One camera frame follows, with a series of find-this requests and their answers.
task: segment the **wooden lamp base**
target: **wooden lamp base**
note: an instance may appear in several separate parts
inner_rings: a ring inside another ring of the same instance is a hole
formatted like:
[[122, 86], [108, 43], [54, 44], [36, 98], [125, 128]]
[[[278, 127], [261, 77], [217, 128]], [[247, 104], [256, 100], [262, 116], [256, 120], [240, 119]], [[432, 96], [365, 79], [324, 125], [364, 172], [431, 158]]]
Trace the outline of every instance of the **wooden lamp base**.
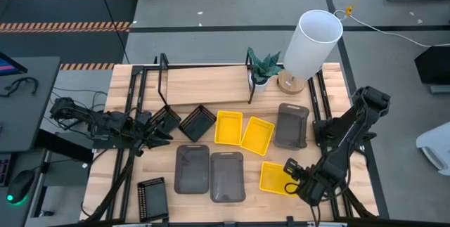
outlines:
[[293, 77], [287, 70], [282, 70], [278, 74], [277, 82], [280, 90], [287, 94], [297, 94], [301, 92], [306, 85], [306, 80]]

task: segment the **black floor mat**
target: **black floor mat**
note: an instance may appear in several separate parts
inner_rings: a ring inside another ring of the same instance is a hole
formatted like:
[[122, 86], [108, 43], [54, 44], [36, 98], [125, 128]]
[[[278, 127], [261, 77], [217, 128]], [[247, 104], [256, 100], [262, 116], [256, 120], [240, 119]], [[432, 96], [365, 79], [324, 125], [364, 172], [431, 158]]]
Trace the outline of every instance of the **black floor mat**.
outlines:
[[[126, 44], [137, 0], [107, 2]], [[93, 68], [108, 69], [124, 55], [110, 21], [103, 0], [0, 0], [0, 51], [12, 57], [58, 56], [66, 65], [104, 63], [108, 66]]]

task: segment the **white chair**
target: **white chair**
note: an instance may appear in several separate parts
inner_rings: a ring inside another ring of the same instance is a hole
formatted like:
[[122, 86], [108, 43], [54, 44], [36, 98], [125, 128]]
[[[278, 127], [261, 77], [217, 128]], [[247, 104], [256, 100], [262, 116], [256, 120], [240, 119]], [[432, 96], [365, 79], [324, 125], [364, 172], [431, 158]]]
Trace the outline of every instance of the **white chair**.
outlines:
[[450, 176], [450, 122], [420, 135], [416, 145], [440, 174]]

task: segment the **yellow plastic basket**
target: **yellow plastic basket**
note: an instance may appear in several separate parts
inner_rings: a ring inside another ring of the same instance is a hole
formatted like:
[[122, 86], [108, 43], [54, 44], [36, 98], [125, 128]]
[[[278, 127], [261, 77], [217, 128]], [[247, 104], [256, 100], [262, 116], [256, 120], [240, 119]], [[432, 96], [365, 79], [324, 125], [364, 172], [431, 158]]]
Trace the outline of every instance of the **yellow plastic basket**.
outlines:
[[215, 143], [240, 145], [241, 134], [241, 112], [219, 111], [217, 113]]
[[[296, 194], [290, 195], [286, 193], [284, 187], [287, 183], [298, 184], [298, 181], [294, 181], [289, 174], [285, 173], [281, 164], [274, 164], [270, 162], [262, 163], [259, 189], [280, 195], [297, 196]], [[292, 187], [294, 187], [294, 185], [288, 186], [288, 190], [294, 190]]]
[[266, 155], [274, 127], [270, 122], [251, 117], [240, 146], [261, 156]]

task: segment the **gray floor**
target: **gray floor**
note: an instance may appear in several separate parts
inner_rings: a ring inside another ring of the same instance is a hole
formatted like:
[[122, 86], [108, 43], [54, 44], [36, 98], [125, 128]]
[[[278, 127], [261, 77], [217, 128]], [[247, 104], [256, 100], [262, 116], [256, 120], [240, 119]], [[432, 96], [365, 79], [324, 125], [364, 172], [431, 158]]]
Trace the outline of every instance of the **gray floor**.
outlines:
[[[341, 9], [353, 1], [333, 0], [336, 8]], [[360, 0], [354, 16], [372, 25], [447, 25], [449, 6], [448, 1], [398, 4]], [[327, 9], [326, 1], [139, 0], [133, 26], [295, 25], [299, 16], [311, 9]], [[351, 20], [343, 24], [356, 25]], [[450, 32], [401, 34], [427, 44], [450, 42]], [[127, 53], [133, 63], [149, 63], [161, 52], [167, 54], [171, 63], [242, 62], [248, 46], [261, 56], [284, 52], [291, 35], [289, 31], [133, 33], [129, 35]], [[346, 32], [344, 40], [356, 85], [371, 85], [392, 96], [389, 115], [373, 128], [378, 133], [373, 149], [391, 218], [450, 222], [447, 213], [450, 177], [439, 175], [415, 147], [418, 135], [450, 119], [450, 97], [431, 96], [418, 78], [413, 59], [424, 48], [375, 32]], [[328, 61], [340, 61], [337, 48]], [[56, 86], [105, 91], [110, 75], [111, 71], [61, 72]], [[56, 93], [86, 104], [92, 98], [91, 94], [84, 93]], [[99, 97], [97, 103], [101, 101], [104, 97]], [[42, 126], [56, 130], [47, 121], [43, 121]], [[57, 204], [51, 198], [58, 197], [58, 193], [80, 198], [84, 188], [56, 188], [49, 192], [44, 208], [57, 209], [57, 215], [33, 219], [28, 226], [73, 223], [78, 219], [79, 200]]]

